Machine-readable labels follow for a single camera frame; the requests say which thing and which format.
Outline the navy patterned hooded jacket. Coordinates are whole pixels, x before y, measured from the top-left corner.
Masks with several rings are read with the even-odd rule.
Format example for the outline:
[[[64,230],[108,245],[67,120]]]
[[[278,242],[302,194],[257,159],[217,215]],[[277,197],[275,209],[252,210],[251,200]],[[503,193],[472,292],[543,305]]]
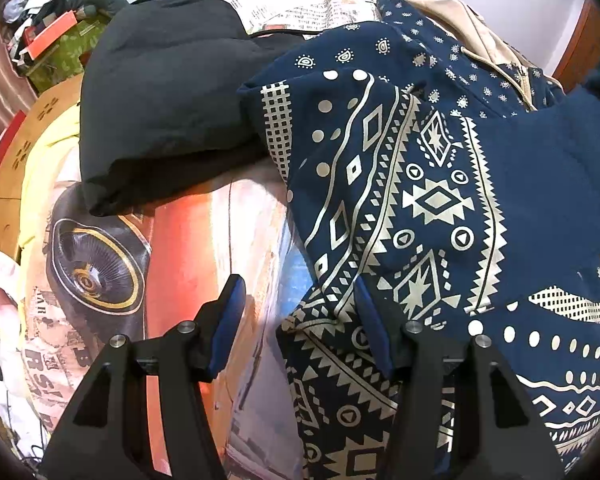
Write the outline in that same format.
[[[400,382],[354,285],[490,338],[569,477],[600,479],[600,64],[566,93],[492,62],[427,0],[321,32],[239,91],[313,283],[277,341],[307,479],[373,479]]]

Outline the printed bed blanket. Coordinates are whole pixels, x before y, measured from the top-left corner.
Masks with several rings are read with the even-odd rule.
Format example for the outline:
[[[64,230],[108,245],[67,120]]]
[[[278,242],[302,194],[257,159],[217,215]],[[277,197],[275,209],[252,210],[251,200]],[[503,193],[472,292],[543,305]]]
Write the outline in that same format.
[[[246,33],[373,21],[376,0],[224,0]],[[80,168],[81,98],[42,133],[24,173],[21,356],[35,411],[54,430],[109,338],[143,340],[192,318],[239,273],[247,304],[227,368],[202,390],[235,477],[297,479],[302,451],[274,330],[278,280],[298,256],[271,159],[126,214],[93,216]]]

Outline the wooden folding lap table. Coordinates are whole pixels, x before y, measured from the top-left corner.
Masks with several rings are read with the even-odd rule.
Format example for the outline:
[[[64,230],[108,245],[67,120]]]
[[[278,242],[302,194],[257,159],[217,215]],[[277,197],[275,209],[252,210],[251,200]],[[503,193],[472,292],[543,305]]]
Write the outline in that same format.
[[[20,198],[24,170],[34,144],[65,110],[79,102],[83,75],[43,92],[15,133],[0,165],[0,251],[19,261]]]

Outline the black folded garment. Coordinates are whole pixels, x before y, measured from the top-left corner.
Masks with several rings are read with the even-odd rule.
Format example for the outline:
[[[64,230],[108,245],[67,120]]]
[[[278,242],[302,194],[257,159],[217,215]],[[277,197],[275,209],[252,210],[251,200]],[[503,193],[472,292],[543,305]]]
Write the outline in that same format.
[[[303,37],[250,37],[224,0],[137,0],[84,72],[80,168],[93,216],[126,214],[268,157],[238,90]]]

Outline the red book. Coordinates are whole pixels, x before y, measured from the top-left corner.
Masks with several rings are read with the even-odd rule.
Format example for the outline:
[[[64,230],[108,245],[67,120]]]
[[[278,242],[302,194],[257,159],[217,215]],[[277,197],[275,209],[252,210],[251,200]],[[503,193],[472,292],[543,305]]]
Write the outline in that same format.
[[[10,124],[4,129],[4,131],[0,135],[0,166],[3,159],[6,156],[7,150],[12,144],[12,141],[15,139],[18,130],[20,129],[22,123],[26,119],[27,114],[22,110],[18,110],[15,116],[12,118]]]

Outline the green patterned storage box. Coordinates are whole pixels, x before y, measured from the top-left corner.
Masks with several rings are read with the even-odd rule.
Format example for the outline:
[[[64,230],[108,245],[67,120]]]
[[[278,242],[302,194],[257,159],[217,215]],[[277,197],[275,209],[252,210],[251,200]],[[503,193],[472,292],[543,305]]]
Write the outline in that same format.
[[[26,73],[35,91],[41,94],[56,84],[82,73],[82,56],[96,47],[109,22],[110,18],[102,14],[77,21],[43,51]]]

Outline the wooden door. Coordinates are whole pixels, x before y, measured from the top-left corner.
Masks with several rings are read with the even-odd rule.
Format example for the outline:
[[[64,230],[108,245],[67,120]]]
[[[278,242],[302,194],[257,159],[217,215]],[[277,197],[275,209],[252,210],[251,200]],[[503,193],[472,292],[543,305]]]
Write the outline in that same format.
[[[569,93],[584,81],[600,62],[600,10],[592,0],[584,0],[576,27],[553,77]]]

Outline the orange box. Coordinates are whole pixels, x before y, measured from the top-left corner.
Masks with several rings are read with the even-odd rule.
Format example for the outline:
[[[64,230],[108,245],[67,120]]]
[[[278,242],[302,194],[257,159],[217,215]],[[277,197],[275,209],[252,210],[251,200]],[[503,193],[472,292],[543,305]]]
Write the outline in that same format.
[[[20,50],[20,54],[28,56],[31,60],[36,60],[65,32],[72,29],[77,22],[76,14],[73,10],[69,10],[46,25],[40,32],[36,32],[34,26],[27,27],[23,33],[24,47]]]

